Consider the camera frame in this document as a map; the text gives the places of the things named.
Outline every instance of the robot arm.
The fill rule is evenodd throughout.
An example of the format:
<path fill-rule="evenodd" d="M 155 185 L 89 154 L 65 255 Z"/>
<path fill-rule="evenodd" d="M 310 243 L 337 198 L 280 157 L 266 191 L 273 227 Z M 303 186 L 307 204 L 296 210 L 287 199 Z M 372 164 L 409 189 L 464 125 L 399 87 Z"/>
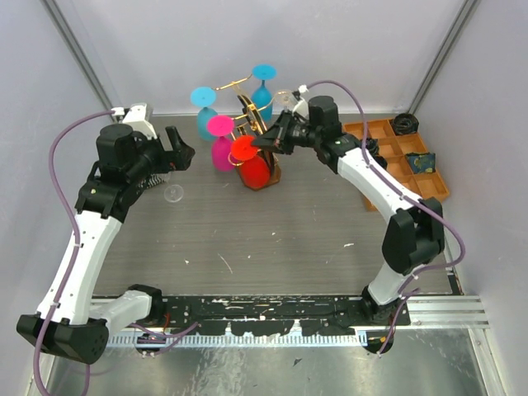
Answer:
<path fill-rule="evenodd" d="M 295 95 L 301 103 L 299 93 Z M 364 288 L 361 304 L 367 318 L 386 323 L 399 302 L 403 283 L 413 276 L 413 270 L 429 263 L 444 249 L 442 225 L 401 197 L 418 200 L 441 216 L 440 202 L 434 198 L 423 200 L 402 186 L 369 153 L 367 165 L 361 142 L 342 132 L 337 105 L 331 97 L 310 99 L 308 116 L 284 110 L 276 123 L 253 140 L 252 145 L 282 154 L 292 154 L 295 146 L 313 148 L 321 163 L 356 186 L 376 206 L 388 224 L 382 245 L 384 264 Z M 397 188 L 389 188 L 370 167 L 376 167 Z"/>
<path fill-rule="evenodd" d="M 45 334 L 43 351 L 91 364 L 104 351 L 109 337 L 140 319 L 163 319 L 161 290 L 131 286 L 109 304 L 91 308 L 92 293 L 106 253 L 125 222 L 129 208 L 159 173 L 186 170 L 195 150 L 187 146 L 175 127 L 167 127 L 172 150 L 166 151 L 153 126 L 146 104 L 114 109 L 118 124 L 108 125 L 97 138 L 99 160 L 75 204 L 80 235 L 77 260 L 56 305 Z M 22 315 L 16 330 L 35 345 L 44 318 L 54 304 L 64 278 L 75 238 L 72 234 L 52 286 L 36 314 Z"/>

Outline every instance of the white wall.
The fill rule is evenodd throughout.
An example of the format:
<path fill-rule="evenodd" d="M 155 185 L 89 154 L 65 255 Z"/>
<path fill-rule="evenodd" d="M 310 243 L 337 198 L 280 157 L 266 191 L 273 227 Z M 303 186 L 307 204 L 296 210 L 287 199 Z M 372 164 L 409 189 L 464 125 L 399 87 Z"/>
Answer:
<path fill-rule="evenodd" d="M 406 110 L 462 0 L 58 3 L 114 103 L 146 100 L 157 114 L 181 114 L 199 110 L 194 88 L 245 77 L 259 63 L 276 66 L 273 91 L 334 78 L 368 112 Z M 231 92 L 215 105 L 239 107 Z"/>
<path fill-rule="evenodd" d="M 526 394 L 528 2 L 483 0 L 417 116 L 465 238 L 464 287 L 482 296 L 505 371 Z"/>
<path fill-rule="evenodd" d="M 0 2 L 0 36 L 0 394 L 17 396 L 33 351 L 17 320 L 35 312 L 71 232 L 48 176 L 48 149 L 63 127 L 102 108 L 40 2 Z M 59 146 L 59 179 L 72 203 L 108 121 L 92 121 Z"/>

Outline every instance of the wooden tray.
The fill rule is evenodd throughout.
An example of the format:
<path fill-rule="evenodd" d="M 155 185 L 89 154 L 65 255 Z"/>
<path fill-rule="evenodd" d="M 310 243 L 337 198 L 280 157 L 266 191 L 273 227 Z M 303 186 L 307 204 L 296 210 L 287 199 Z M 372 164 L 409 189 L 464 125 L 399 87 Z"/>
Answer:
<path fill-rule="evenodd" d="M 343 129 L 358 139 L 363 138 L 362 123 L 344 124 Z M 390 125 L 390 120 L 375 120 L 369 122 L 368 136 L 378 140 L 379 155 L 387 160 L 387 172 L 409 190 L 424 199 L 435 197 L 440 202 L 449 196 L 449 190 L 438 168 L 434 173 L 413 174 L 405 158 L 407 153 L 428 152 L 419 133 L 397 136 Z M 367 210 L 376 210 L 365 196 L 363 202 Z"/>

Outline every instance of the pink disc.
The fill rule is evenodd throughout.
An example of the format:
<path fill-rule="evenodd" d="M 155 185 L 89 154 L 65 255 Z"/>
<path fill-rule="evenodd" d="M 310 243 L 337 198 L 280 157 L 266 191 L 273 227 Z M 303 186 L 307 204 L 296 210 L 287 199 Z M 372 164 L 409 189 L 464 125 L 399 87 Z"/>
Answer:
<path fill-rule="evenodd" d="M 229 162 L 229 154 L 231 153 L 231 144 L 233 142 L 224 136 L 220 136 L 213 143 L 211 147 L 211 157 L 213 158 L 213 165 L 219 171 L 229 172 L 234 169 L 234 165 Z"/>
<path fill-rule="evenodd" d="M 226 115 L 215 115 L 207 123 L 207 131 L 213 136 L 225 136 L 234 128 L 234 121 Z"/>

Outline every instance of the gray floor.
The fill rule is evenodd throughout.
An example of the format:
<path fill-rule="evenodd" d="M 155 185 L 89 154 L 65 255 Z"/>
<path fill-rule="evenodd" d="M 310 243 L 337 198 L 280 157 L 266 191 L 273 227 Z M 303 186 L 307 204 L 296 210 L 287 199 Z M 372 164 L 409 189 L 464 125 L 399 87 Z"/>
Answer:
<path fill-rule="evenodd" d="M 78 363 L 58 360 L 51 393 L 80 394 L 79 372 Z M 486 395 L 464 329 L 398 330 L 381 359 L 362 347 L 176 347 L 145 359 L 132 348 L 109 348 L 92 373 L 88 395 Z"/>
<path fill-rule="evenodd" d="M 194 117 L 153 123 L 158 131 L 177 125 L 196 149 L 191 168 L 170 181 L 185 196 L 166 202 L 166 186 L 144 193 L 106 257 L 96 295 L 118 295 L 134 283 L 165 295 L 359 294 L 375 277 L 384 221 L 313 151 L 280 157 L 280 183 L 254 192 L 236 172 L 215 171 Z M 415 285 L 423 293 L 450 292 L 444 271 Z"/>

